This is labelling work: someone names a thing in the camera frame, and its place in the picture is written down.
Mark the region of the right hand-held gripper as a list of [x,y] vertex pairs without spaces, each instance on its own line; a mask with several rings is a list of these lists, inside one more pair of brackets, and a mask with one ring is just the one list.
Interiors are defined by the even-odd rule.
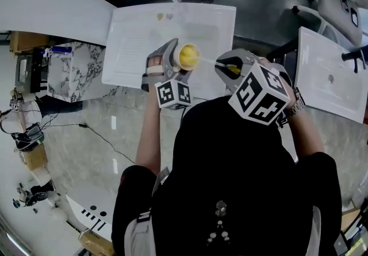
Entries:
[[216,65],[242,66],[215,67],[215,72],[233,93],[228,104],[243,119],[270,125],[290,103],[285,82],[276,64],[239,48],[222,54]]

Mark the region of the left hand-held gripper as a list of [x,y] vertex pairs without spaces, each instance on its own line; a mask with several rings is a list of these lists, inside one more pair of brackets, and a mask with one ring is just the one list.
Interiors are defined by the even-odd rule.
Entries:
[[[163,46],[156,49],[147,56],[151,59],[160,56],[163,60],[169,59],[178,45],[178,38],[173,38]],[[154,91],[161,109],[179,110],[192,106],[192,97],[188,85],[192,70],[179,69],[173,74],[173,78],[167,79],[164,75],[142,76],[141,88],[149,92],[150,87],[154,86]]]

